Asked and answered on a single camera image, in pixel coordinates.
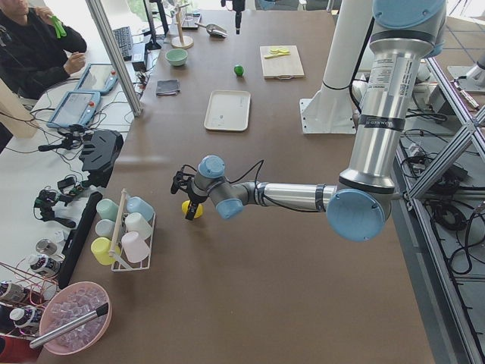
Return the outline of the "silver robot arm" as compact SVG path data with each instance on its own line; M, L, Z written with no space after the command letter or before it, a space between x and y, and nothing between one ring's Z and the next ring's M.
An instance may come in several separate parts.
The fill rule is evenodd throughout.
M362 99L349 166L336 186L229 181L224 161L208 155L196 171L179 170L171 192L189 198L187 219L211 200L229 219L249 204L297 212L325 213L341 237L366 241L377 236L390 216L395 191L390 170L405 126L406 112L422 59L439 54L446 22L444 1L375 1L365 40L374 53Z

